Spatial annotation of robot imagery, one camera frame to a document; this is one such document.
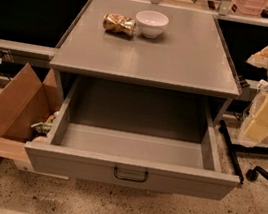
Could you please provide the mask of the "grey top drawer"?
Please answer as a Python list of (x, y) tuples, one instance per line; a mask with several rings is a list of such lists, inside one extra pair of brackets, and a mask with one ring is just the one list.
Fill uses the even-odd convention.
[(37, 172), (220, 200), (240, 181), (222, 172), (214, 129), (202, 95), (80, 76), (25, 148)]

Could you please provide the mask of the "grey metal drawer cabinet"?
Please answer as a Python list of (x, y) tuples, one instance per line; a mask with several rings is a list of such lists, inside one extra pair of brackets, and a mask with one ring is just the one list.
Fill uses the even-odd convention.
[[(157, 10), (170, 23), (157, 38), (107, 34), (103, 16)], [(57, 71), (189, 93), (237, 98), (240, 86), (213, 15), (139, 0), (92, 0), (50, 61)]]

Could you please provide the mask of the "pink plastic container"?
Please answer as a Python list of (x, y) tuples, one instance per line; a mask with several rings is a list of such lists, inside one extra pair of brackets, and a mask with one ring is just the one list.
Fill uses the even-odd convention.
[(235, 14), (259, 16), (267, 0), (232, 0), (231, 11)]

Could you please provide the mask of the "white ceramic bowl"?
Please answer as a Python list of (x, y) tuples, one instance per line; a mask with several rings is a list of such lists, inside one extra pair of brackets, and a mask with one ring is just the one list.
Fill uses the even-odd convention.
[(136, 14), (136, 23), (138, 30), (144, 37), (156, 38), (163, 33), (169, 24), (169, 19), (158, 11), (143, 10)]

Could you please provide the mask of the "crumpled gold snack bag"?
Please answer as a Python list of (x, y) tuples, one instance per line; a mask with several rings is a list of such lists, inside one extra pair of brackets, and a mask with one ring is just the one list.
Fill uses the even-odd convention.
[(136, 22), (132, 17), (125, 17), (119, 14), (105, 14), (103, 18), (103, 25), (106, 31), (112, 33), (124, 33), (132, 37), (135, 34)]

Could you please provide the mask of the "trash items in box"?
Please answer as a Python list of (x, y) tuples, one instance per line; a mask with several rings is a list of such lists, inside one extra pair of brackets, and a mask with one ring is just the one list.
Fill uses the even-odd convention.
[(45, 122), (37, 122), (37, 123), (32, 123), (31, 124), (31, 129), (32, 129), (32, 136), (33, 139), (36, 139), (37, 137), (47, 137), (49, 134), (50, 130), (52, 129), (53, 123), (55, 119), (58, 117), (59, 112), (55, 111), (52, 113)]

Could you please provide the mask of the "brown cardboard box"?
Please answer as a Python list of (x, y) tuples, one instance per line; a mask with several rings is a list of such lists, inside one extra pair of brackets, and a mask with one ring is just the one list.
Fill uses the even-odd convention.
[(27, 63), (0, 93), (0, 158), (11, 160), (18, 170), (38, 173), (24, 146), (48, 142), (48, 137), (33, 139), (31, 124), (60, 111), (64, 96), (59, 83), (55, 70), (41, 81)]

